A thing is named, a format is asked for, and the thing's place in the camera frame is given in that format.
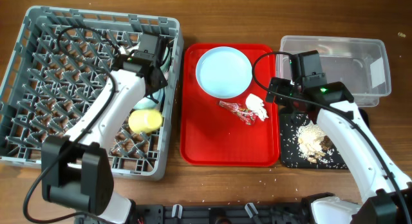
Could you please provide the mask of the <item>rice and food scraps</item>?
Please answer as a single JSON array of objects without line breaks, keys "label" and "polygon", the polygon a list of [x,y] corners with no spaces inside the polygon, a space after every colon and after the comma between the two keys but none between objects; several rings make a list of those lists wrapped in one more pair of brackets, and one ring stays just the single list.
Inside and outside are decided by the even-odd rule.
[{"label": "rice and food scraps", "polygon": [[312,121],[297,130],[297,146],[299,156],[310,163],[327,164],[330,162],[327,157],[333,153],[332,141]]}]

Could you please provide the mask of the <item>light blue plate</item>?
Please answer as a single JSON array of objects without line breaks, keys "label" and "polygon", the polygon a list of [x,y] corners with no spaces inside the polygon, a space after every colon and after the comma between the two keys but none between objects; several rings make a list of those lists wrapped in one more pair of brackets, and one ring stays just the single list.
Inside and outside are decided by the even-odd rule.
[{"label": "light blue plate", "polygon": [[195,69],[198,85],[214,98],[234,98],[247,90],[252,81],[252,65],[241,51],[220,46],[206,51]]}]

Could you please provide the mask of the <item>yellow plastic cup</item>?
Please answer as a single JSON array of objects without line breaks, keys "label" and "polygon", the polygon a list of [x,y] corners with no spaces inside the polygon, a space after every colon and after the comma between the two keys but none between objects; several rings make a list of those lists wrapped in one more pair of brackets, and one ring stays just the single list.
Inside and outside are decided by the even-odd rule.
[{"label": "yellow plastic cup", "polygon": [[158,130],[163,124],[162,114],[155,109],[140,109],[133,111],[128,119],[128,125],[134,133],[150,133]]}]

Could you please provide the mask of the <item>green bowl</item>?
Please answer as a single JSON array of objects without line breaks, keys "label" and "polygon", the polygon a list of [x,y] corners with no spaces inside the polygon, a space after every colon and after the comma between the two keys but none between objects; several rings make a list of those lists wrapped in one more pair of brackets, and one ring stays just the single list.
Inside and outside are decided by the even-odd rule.
[{"label": "green bowl", "polygon": [[167,47],[165,49],[164,56],[163,56],[163,60],[162,60],[161,66],[160,66],[160,69],[163,72],[166,72],[169,68],[169,65],[171,63],[171,52],[172,52],[171,47],[169,45],[167,45]]}]

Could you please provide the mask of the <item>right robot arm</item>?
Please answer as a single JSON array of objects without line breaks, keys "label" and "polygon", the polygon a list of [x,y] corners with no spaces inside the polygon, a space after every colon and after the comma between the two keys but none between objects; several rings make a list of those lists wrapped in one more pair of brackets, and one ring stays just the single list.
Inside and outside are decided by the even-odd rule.
[{"label": "right robot arm", "polygon": [[411,178],[383,150],[342,82],[329,83],[318,51],[288,53],[292,78],[274,77],[267,101],[306,113],[326,133],[350,170],[362,204],[332,194],[305,198],[310,223],[411,223]]}]

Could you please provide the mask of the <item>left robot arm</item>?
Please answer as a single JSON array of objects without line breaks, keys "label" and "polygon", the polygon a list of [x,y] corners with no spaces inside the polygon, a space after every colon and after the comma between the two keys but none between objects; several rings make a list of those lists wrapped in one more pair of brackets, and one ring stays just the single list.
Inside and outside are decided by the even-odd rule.
[{"label": "left robot arm", "polygon": [[136,48],[119,47],[106,85],[91,107],[62,136],[41,148],[43,200],[106,223],[136,223],[136,203],[114,190],[108,151],[133,107],[168,85],[161,67],[169,53],[164,37],[143,34]]}]

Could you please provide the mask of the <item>light blue bowl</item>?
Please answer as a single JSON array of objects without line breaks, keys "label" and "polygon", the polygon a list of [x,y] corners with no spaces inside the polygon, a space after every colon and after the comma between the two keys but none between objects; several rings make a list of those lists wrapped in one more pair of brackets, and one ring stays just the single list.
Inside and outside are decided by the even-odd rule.
[{"label": "light blue bowl", "polygon": [[160,109],[162,104],[162,100],[164,97],[164,89],[160,89],[157,92],[144,97],[143,99],[139,100],[135,106],[133,107],[134,110],[139,109]]}]

